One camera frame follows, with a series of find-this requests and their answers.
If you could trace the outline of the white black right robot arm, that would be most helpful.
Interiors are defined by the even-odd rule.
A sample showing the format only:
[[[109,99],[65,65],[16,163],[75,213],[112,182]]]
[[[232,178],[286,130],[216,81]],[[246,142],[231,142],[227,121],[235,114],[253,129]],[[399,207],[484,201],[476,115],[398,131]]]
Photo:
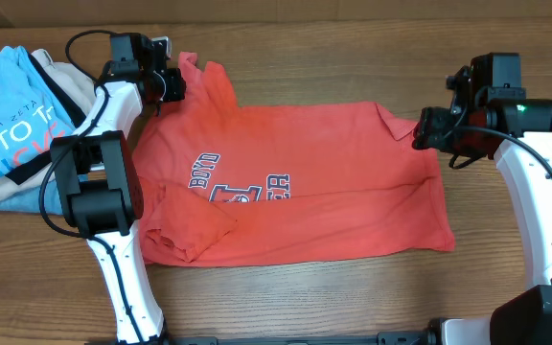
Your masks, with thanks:
[[[461,169],[495,162],[513,203],[526,291],[484,318],[429,322],[426,344],[552,344],[552,100],[530,99],[517,53],[474,57],[446,80],[448,108],[426,107],[413,148],[436,149]]]

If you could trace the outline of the red polo shirt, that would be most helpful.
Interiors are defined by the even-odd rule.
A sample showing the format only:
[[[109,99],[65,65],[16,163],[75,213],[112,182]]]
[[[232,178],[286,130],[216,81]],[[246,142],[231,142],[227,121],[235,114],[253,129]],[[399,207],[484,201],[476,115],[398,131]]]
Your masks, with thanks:
[[[433,150],[375,102],[241,106],[224,67],[182,53],[183,101],[133,153],[149,264],[226,267],[451,251]]]

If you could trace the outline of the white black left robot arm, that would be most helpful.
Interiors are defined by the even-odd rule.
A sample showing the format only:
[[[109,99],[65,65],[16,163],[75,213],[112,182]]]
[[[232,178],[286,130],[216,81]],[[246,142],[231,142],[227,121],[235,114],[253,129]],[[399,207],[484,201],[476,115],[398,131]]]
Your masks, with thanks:
[[[94,80],[96,101],[69,136],[50,145],[46,176],[57,191],[68,229],[86,240],[103,273],[114,309],[117,344],[167,344],[164,314],[152,293],[139,243],[141,184],[127,137],[147,104],[178,102],[186,91],[168,67],[166,36],[109,33],[111,59]]]

